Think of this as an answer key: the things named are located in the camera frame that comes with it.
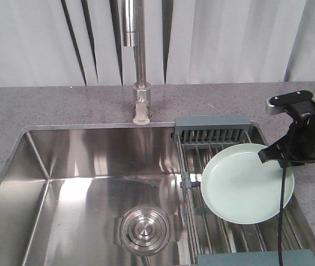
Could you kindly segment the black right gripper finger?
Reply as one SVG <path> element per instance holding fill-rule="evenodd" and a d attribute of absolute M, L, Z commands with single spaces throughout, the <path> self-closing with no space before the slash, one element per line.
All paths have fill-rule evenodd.
<path fill-rule="evenodd" d="M 284 161 L 286 153 L 286 145 L 283 144 L 272 144 L 262 150 L 257 155 L 262 163 L 268 161 Z"/>

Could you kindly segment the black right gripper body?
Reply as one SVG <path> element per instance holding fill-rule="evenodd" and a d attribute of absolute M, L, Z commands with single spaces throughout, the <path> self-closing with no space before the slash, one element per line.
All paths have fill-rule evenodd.
<path fill-rule="evenodd" d="M 287 113 L 293 118 L 287 134 L 274 143 L 275 159 L 294 163 L 315 162 L 315 107 L 312 101 L 291 104 Z"/>

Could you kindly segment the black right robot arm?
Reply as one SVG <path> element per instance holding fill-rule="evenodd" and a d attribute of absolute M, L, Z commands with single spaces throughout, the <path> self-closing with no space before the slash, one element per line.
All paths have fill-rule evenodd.
<path fill-rule="evenodd" d="M 285 112 L 293 122 L 286 135 L 258 152 L 262 163 L 276 160 L 294 166 L 315 163 L 315 101 L 308 90 L 295 91 L 267 99 L 266 111 L 270 115 Z"/>

